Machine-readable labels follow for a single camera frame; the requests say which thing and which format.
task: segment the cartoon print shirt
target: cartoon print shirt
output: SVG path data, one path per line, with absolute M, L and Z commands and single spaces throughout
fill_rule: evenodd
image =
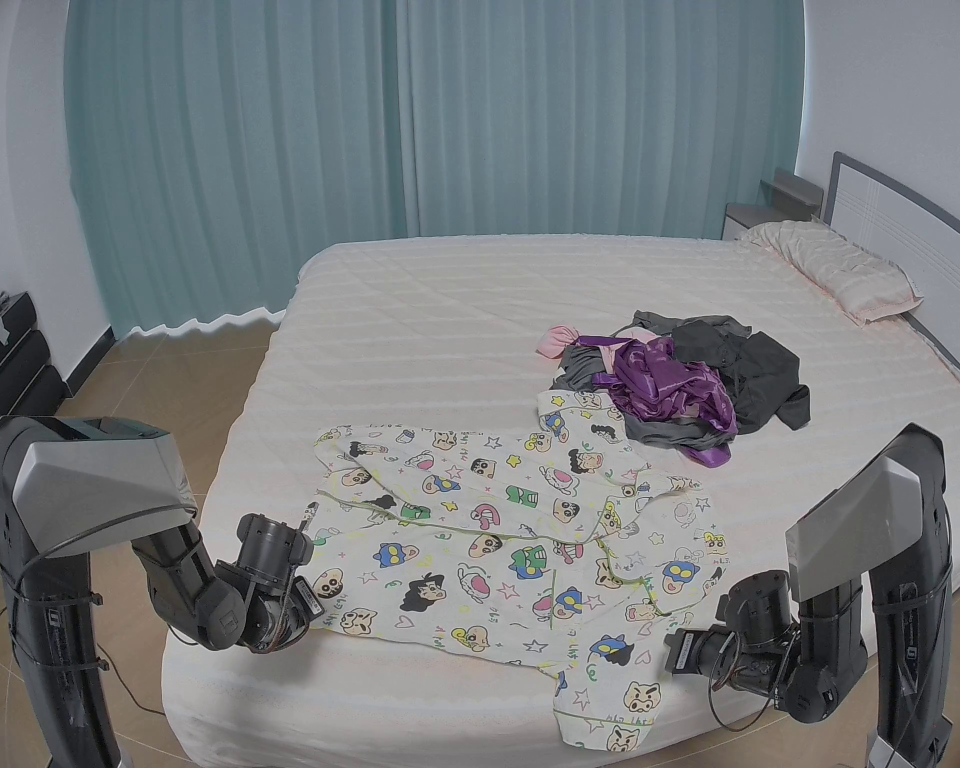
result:
M 535 666 L 564 741 L 633 750 L 672 685 L 663 634 L 716 585 L 726 540 L 705 490 L 654 471 L 606 394 L 538 408 L 519 439 L 323 431 L 303 573 L 320 626 Z

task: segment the mattress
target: mattress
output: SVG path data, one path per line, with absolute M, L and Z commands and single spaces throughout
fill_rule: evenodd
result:
M 316 485 L 322 426 L 409 423 L 520 434 L 556 364 L 534 347 L 553 324 L 609 333 L 635 309 L 730 314 L 801 358 L 812 419 L 772 420 L 716 469 L 644 447 L 658 468 L 708 484 L 737 579 L 785 567 L 783 532 L 915 421 L 960 468 L 960 382 L 900 319 L 857 327 L 776 254 L 739 242 L 586 235 L 423 238 L 334 246 L 300 272 L 204 505 L 214 558 L 237 551 L 236 522 L 296 522 Z M 960 484 L 948 504 L 960 509 Z M 869 584 L 864 606 L 870 605 Z M 715 601 L 696 611 L 708 626 Z M 876 633 L 865 608 L 863 634 Z M 213 654 L 168 640 L 163 704 L 184 750 L 232 766 L 599 766 L 570 747 L 534 669 L 416 645 L 313 631 L 270 656 Z M 725 689 L 728 720 L 762 702 Z M 683 679 L 642 743 L 651 752 L 715 728 L 706 683 Z

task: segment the black baseboard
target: black baseboard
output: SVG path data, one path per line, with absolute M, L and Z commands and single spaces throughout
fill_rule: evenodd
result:
M 97 339 L 93 347 L 90 348 L 90 351 L 84 355 L 84 359 L 81 360 L 73 372 L 67 376 L 65 383 L 68 397 L 72 397 L 80 391 L 87 377 L 90 376 L 90 374 L 93 373 L 93 369 L 97 367 L 97 363 L 104 359 L 104 355 L 110 351 L 110 348 L 114 344 L 116 344 L 116 338 L 113 336 L 113 328 L 108 327 L 107 330 L 104 331 L 104 335 Z

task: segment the star print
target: star print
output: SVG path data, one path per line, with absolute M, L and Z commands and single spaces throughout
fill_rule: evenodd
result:
M 587 696 L 587 689 L 584 688 L 583 690 L 575 690 L 574 693 L 577 695 L 574 697 L 573 703 L 580 705 L 581 712 L 586 712 L 587 705 L 590 703 L 589 696 Z
M 519 594 L 517 594 L 516 589 L 512 584 L 503 584 L 503 587 L 498 589 L 497 591 L 503 595 L 504 600 L 509 600 L 511 597 L 520 596 Z
M 600 608 L 600 606 L 607 605 L 603 600 L 600 599 L 600 595 L 588 595 L 584 598 L 584 605 L 587 606 L 591 611 L 595 608 Z

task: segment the white wall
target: white wall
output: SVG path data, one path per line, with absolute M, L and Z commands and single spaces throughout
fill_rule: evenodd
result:
M 804 0 L 797 174 L 844 152 L 960 216 L 960 2 Z
M 0 0 L 0 288 L 29 290 L 66 378 L 109 323 L 70 192 L 68 0 Z

